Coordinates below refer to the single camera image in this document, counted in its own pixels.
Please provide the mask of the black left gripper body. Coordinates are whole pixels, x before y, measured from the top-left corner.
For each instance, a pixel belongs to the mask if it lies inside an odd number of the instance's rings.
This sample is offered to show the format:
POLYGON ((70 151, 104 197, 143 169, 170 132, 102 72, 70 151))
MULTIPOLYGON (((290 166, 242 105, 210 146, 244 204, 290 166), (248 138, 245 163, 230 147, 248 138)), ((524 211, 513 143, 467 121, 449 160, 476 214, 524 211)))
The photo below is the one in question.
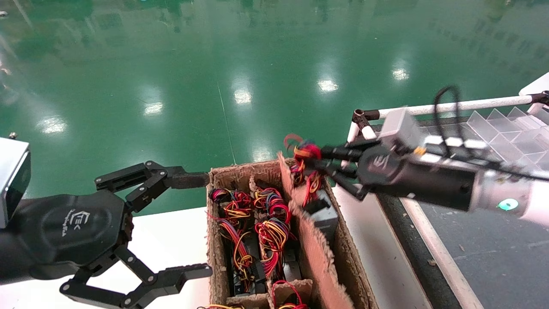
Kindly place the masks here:
POLYGON ((108 191, 22 200, 1 230, 2 285, 105 272, 133 230, 125 201, 108 191))

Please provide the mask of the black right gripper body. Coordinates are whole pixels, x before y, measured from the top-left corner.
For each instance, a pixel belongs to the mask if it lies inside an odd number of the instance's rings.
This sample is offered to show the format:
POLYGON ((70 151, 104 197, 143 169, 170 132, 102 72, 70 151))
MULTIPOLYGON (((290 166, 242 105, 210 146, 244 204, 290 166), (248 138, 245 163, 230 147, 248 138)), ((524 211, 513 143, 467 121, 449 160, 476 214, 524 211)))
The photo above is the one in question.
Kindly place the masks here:
POLYGON ((449 209, 469 211, 475 172, 399 156, 384 146, 363 152, 357 178, 377 194, 412 198, 449 209))

